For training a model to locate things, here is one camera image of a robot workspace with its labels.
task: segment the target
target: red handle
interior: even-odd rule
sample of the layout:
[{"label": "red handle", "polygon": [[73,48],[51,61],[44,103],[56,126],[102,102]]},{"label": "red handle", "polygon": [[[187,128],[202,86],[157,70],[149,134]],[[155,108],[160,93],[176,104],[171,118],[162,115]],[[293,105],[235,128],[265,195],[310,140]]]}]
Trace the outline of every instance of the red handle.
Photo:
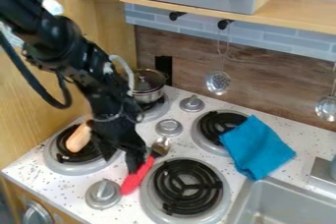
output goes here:
[{"label": "red handle", "polygon": [[142,182],[143,178],[147,175],[150,168],[153,166],[155,158],[152,156],[147,157],[147,162],[139,168],[136,174],[130,174],[123,185],[121,186],[120,193],[122,196],[131,194]]}]

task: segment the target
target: red brush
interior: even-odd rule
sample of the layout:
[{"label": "red brush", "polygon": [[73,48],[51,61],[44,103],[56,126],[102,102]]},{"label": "red brush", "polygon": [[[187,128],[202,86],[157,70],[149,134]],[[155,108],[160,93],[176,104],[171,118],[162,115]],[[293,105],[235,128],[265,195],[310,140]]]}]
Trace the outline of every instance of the red brush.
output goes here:
[{"label": "red brush", "polygon": [[151,147],[151,152],[147,161],[139,168],[136,174],[130,174],[121,186],[120,193],[122,196],[131,194],[142,182],[155,162],[155,158],[165,156],[169,151],[169,139],[161,138]]}]

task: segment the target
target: wood grain backsplash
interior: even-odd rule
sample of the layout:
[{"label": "wood grain backsplash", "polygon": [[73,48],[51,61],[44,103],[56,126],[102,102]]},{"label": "wood grain backsplash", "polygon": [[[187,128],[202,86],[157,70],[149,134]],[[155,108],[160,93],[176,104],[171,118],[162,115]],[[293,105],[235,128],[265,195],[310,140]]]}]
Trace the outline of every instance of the wood grain backsplash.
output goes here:
[{"label": "wood grain backsplash", "polygon": [[[336,132],[336,123],[314,113],[316,100],[332,85],[332,63],[309,57],[231,44],[224,61],[217,41],[152,28],[136,28],[138,67],[154,68],[155,56],[173,56],[175,87]],[[226,42],[220,45],[226,51]],[[204,77],[224,70],[229,91],[207,91]]]}]

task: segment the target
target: wooden shelf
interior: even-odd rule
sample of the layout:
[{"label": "wooden shelf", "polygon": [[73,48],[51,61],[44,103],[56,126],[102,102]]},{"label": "wooden shelf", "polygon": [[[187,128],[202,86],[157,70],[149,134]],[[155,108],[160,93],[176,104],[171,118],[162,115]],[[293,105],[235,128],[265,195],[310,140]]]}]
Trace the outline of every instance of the wooden shelf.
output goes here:
[{"label": "wooden shelf", "polygon": [[118,1],[221,19],[336,34],[335,0],[271,0],[252,16],[152,0]]}]

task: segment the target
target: metal sink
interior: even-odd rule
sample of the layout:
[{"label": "metal sink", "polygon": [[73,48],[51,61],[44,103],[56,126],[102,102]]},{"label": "metal sink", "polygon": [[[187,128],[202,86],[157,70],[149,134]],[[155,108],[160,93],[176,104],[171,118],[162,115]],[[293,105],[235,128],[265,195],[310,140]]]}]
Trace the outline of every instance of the metal sink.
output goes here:
[{"label": "metal sink", "polygon": [[269,178],[245,181],[227,224],[335,224],[336,200]]}]

